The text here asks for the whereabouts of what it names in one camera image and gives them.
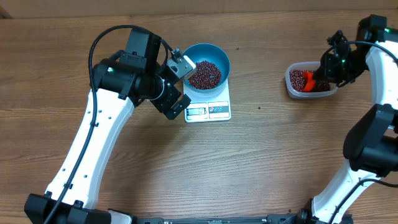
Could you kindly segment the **blue bowl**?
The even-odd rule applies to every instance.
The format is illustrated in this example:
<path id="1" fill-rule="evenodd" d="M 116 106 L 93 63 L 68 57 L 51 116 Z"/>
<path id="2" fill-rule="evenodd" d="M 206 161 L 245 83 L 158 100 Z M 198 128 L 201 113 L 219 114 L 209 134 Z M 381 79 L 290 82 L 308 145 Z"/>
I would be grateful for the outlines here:
<path id="1" fill-rule="evenodd" d="M 198 93 L 211 93 L 222 89 L 228 82 L 231 64 L 227 54 L 218 46 L 201 43 L 187 48 L 183 56 L 187 56 L 197 70 L 183 83 Z"/>

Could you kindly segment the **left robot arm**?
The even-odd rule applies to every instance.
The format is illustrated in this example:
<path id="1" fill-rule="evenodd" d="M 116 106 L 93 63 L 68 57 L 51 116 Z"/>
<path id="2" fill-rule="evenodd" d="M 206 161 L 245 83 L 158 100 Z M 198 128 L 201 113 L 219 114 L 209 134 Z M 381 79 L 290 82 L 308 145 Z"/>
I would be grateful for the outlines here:
<path id="1" fill-rule="evenodd" d="M 67 157 L 45 193 L 30 194 L 25 202 L 32 223 L 135 223 L 126 212 L 96 207 L 110 155 L 143 101 L 171 120 L 190 104 L 175 84 L 192 76 L 196 66 L 160 36 L 130 26 L 126 48 L 88 69 L 88 104 Z"/>

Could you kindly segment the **red beans in container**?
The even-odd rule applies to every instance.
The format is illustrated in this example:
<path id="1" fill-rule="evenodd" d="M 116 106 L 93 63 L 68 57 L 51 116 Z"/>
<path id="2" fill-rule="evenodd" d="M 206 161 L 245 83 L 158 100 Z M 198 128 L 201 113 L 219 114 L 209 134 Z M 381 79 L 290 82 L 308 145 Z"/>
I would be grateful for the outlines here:
<path id="1" fill-rule="evenodd" d="M 302 89 L 305 86 L 305 79 L 303 77 L 303 72 L 308 70 L 292 70 L 289 72 L 289 78 L 292 85 L 292 88 L 295 91 L 303 92 Z M 328 82 L 316 80 L 316 87 L 312 92 L 323 92 L 331 90 L 331 86 Z"/>

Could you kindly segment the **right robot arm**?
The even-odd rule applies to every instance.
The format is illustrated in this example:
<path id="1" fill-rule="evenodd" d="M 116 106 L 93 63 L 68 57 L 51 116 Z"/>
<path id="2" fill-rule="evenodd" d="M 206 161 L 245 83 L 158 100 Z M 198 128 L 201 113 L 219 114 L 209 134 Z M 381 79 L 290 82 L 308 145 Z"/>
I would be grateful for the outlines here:
<path id="1" fill-rule="evenodd" d="M 327 42 L 313 79 L 343 87 L 367 70 L 373 105 L 346 135 L 340 170 L 289 223 L 352 223 L 346 211 L 368 187 L 395 186 L 381 179 L 397 171 L 397 138 L 385 134 L 397 130 L 397 30 L 371 14 L 359 21 L 354 41 L 339 30 Z"/>

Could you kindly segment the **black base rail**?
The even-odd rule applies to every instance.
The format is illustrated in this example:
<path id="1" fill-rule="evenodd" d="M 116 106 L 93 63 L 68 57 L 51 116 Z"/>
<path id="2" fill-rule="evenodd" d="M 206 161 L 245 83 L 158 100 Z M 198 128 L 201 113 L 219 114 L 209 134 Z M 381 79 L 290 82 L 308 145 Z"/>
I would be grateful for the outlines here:
<path id="1" fill-rule="evenodd" d="M 321 224 L 322 221 L 310 216 L 310 212 L 301 209 L 298 213 L 287 214 L 269 214 L 265 217 L 229 217 L 229 218 L 181 218 L 181 219 L 164 219 L 155 218 L 137 218 L 136 216 L 108 209 L 111 214 L 111 224 L 115 223 L 131 223 L 131 224 L 299 224 L 313 223 Z"/>

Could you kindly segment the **white kitchen scale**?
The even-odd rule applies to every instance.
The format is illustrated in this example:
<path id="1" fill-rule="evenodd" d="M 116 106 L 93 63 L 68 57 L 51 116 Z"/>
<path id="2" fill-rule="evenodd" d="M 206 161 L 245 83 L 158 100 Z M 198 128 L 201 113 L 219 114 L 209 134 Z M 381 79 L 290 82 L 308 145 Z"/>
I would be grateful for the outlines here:
<path id="1" fill-rule="evenodd" d="M 214 91 L 199 92 L 183 84 L 183 92 L 191 99 L 184 110 L 187 123 L 204 123 L 214 121 L 229 121 L 231 119 L 231 102 L 229 97 L 229 83 L 226 79 Z"/>

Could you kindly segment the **red beans in bowl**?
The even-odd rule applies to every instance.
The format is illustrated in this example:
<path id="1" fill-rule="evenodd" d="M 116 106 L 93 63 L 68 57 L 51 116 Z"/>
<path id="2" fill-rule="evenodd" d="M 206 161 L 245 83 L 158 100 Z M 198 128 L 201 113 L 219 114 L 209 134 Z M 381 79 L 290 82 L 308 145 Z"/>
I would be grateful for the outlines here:
<path id="1" fill-rule="evenodd" d="M 221 70 L 207 60 L 197 62 L 196 73 L 188 79 L 189 84 L 199 90 L 210 90 L 221 83 Z"/>

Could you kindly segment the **red scoop with blue handle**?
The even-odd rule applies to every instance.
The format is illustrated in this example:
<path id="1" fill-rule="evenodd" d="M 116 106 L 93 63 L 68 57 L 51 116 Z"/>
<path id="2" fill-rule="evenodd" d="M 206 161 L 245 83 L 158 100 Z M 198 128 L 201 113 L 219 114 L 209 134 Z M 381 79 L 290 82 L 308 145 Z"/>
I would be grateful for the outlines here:
<path id="1" fill-rule="evenodd" d="M 304 71 L 303 77 L 305 79 L 305 86 L 303 87 L 303 92 L 312 92 L 316 87 L 316 80 L 313 78 L 313 72 Z"/>

